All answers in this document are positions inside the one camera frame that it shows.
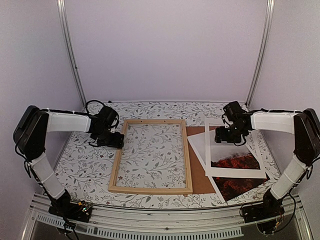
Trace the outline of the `clear acrylic glazing sheet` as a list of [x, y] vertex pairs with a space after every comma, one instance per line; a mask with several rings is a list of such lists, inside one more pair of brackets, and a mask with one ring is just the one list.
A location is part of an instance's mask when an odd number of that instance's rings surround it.
[[116, 178], [129, 188], [185, 188], [185, 155], [179, 123], [130, 123]]

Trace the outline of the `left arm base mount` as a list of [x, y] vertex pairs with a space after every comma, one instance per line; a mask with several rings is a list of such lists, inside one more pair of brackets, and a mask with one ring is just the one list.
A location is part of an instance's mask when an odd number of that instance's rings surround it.
[[65, 191], [58, 199], [48, 195], [51, 205], [48, 212], [65, 219], [88, 223], [92, 214], [92, 205], [84, 200], [77, 203], [71, 201], [70, 194]]

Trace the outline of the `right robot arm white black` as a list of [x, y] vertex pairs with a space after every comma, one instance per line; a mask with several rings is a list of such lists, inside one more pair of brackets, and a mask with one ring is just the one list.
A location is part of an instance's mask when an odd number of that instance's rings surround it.
[[223, 107], [226, 127], [215, 131], [216, 143], [237, 147], [246, 142], [251, 131], [262, 131], [267, 145], [281, 166], [281, 176], [264, 194], [258, 213], [269, 218], [278, 210], [278, 203], [297, 186], [306, 173], [311, 173], [320, 157], [320, 120], [313, 108], [305, 110], [246, 111], [234, 101]]

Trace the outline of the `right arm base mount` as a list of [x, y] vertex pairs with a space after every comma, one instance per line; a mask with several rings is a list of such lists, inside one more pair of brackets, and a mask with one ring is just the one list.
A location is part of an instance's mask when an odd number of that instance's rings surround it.
[[265, 235], [274, 234], [284, 220], [282, 199], [275, 199], [272, 195], [264, 196], [262, 203], [242, 206], [239, 214], [245, 223], [257, 222], [273, 218], [257, 224], [258, 230]]

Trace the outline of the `white mat board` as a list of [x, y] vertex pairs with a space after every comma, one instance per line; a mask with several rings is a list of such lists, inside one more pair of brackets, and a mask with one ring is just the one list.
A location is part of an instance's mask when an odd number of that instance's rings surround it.
[[[257, 140], [257, 133], [250, 133], [245, 139], [244, 145], [233, 143], [216, 143], [214, 131], [210, 131], [210, 127], [221, 127], [222, 121], [214, 118], [204, 119], [204, 139], [205, 139], [205, 175], [207, 177], [222, 178], [244, 178], [244, 179], [265, 179], [266, 168], [262, 160]], [[244, 157], [253, 157], [258, 168], [236, 168], [230, 167], [213, 167], [212, 164], [221, 163], [223, 160], [235, 159], [240, 160]]]

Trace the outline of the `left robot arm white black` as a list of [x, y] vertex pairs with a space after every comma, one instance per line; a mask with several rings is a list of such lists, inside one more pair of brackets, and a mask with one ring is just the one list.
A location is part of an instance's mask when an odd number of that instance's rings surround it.
[[96, 141], [97, 147], [121, 149], [124, 135], [114, 129], [119, 125], [119, 114], [109, 106], [103, 106], [96, 114], [70, 110], [27, 107], [13, 133], [16, 153], [24, 158], [25, 169], [34, 175], [47, 194], [56, 200], [55, 209], [63, 216], [74, 213], [70, 195], [55, 176], [46, 155], [48, 133], [87, 133]]

